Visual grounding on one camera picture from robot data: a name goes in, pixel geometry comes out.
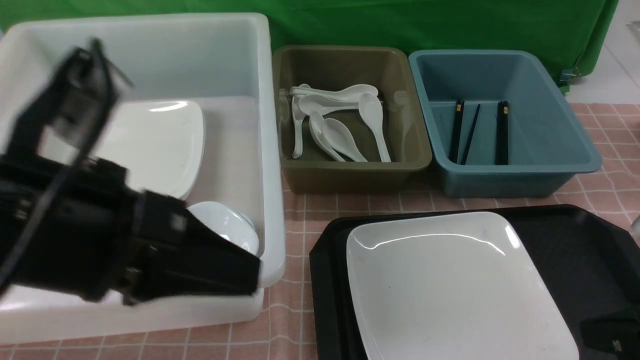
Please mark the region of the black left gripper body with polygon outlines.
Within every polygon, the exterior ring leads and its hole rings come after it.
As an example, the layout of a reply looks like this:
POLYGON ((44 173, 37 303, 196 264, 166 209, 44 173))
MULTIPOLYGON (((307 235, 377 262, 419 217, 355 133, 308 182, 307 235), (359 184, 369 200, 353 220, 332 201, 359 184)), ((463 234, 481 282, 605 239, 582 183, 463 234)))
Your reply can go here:
POLYGON ((50 189, 69 167, 37 156, 1 157, 1 294, 13 286, 98 303, 151 299, 151 246, 141 219, 151 193, 126 185, 124 170, 100 160, 50 189))

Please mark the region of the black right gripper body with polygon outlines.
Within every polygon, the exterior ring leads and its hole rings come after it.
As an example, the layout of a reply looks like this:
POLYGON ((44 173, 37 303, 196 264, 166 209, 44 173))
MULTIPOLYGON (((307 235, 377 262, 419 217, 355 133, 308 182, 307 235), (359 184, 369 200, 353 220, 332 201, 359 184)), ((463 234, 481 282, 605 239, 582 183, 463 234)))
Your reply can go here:
POLYGON ((640 308, 629 308, 590 317, 580 322, 583 344, 617 358, 640 357, 640 308))

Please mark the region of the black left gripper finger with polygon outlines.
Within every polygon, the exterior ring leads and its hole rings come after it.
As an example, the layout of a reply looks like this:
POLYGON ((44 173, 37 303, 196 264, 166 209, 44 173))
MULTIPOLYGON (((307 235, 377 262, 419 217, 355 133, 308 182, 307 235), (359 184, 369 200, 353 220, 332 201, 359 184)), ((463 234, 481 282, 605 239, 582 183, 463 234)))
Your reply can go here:
POLYGON ((224 239, 158 193, 140 193, 122 274, 122 303, 135 306, 178 296, 252 296, 261 260, 224 239))

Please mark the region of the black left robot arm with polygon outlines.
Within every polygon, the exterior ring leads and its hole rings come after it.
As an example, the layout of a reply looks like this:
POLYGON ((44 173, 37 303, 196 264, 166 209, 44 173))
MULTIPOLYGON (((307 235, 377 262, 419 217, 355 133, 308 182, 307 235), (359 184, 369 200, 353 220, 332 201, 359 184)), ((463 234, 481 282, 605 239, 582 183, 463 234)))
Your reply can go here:
POLYGON ((253 296, 261 260, 181 199, 126 185, 90 152, 130 80, 102 42, 74 47, 14 121, 1 155, 1 294, 12 285, 135 306, 176 296, 253 296))

